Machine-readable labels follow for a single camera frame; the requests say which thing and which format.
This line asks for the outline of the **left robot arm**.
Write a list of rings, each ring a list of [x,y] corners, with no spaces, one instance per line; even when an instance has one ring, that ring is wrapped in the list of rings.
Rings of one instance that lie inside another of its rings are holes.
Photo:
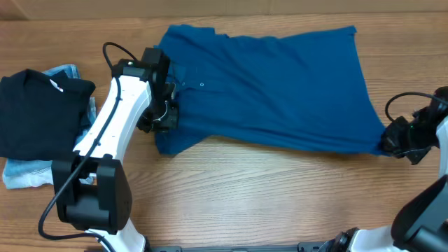
[[[148,239],[130,219],[132,192],[123,158],[135,129],[167,132],[179,125],[176,85],[167,81],[170,59],[161,49],[146,48],[141,59],[131,55],[111,64],[111,87],[93,126],[72,153],[52,163],[55,196],[44,210],[39,234],[52,208],[75,237],[94,237],[104,251],[150,251]]]

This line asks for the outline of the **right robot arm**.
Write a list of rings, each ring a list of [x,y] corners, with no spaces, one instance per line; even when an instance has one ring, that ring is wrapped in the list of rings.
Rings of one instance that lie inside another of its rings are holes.
[[[380,148],[395,158],[418,164],[433,147],[440,150],[439,178],[407,203],[390,226],[354,227],[325,241],[319,251],[447,252],[447,87],[429,95],[430,104],[400,116],[381,136]]]

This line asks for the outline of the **blue polo shirt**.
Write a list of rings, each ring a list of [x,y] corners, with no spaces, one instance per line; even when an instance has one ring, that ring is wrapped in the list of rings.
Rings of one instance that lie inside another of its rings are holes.
[[[384,125],[370,101],[355,27],[284,38],[228,36],[172,25],[178,128],[155,137],[177,155],[221,136],[299,151],[379,154]]]

